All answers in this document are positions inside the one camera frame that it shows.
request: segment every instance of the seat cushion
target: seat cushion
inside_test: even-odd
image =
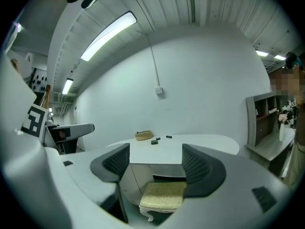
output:
[[[155,210],[176,210],[183,201],[186,182],[147,184],[139,207]]]

